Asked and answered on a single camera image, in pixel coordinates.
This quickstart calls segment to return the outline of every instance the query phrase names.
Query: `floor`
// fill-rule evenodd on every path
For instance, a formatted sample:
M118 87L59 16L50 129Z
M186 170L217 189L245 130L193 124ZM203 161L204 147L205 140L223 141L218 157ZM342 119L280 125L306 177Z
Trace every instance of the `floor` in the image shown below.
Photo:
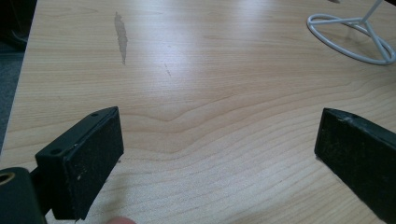
M24 52L0 42L0 153L20 77Z

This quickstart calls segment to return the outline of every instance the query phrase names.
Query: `screw hole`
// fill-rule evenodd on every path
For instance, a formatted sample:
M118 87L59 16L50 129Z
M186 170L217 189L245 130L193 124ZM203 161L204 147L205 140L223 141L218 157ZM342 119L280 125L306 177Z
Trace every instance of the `screw hole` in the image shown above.
M57 155L57 154L59 154L61 152L62 152L62 150L60 148L55 148L55 149L50 151L50 154L51 155Z
M15 177L14 173L0 174L0 185L5 185Z

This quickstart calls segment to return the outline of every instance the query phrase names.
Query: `white wire stand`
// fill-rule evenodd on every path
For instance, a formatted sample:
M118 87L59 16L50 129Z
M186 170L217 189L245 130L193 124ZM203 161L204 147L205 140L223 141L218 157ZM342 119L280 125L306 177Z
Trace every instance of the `white wire stand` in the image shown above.
M332 49L338 50L339 52L354 58L356 60L360 60L365 63L373 63L373 64L391 64L396 61L395 50L382 38L375 34L370 22L368 22L369 17L373 14L373 12L378 8L378 6L382 3L383 0L377 0L373 7L367 12L367 14L363 18L351 18L351 19L341 19L338 17L334 17L327 14L315 14L308 18L306 21L306 25L309 30L314 34L318 39L320 39L327 46ZM322 35L316 28L316 25L324 25L324 24L335 24L341 23L346 26L349 26L353 29L356 29L365 35L370 36L379 52L381 53L382 60L373 59L366 56L362 56L356 54L350 50L344 49L336 44L334 44L331 40Z

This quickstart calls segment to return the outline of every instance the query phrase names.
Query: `wooden table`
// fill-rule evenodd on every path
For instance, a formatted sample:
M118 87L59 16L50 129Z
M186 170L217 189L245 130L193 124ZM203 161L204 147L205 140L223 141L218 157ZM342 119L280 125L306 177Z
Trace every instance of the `wooden table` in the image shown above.
M33 170L46 144L117 105L125 153L78 223L381 223L314 145L323 107L395 132L396 65L350 59L305 25L373 2L39 0L1 168ZM387 2L371 19L396 47L394 21ZM326 29L375 52L360 33Z

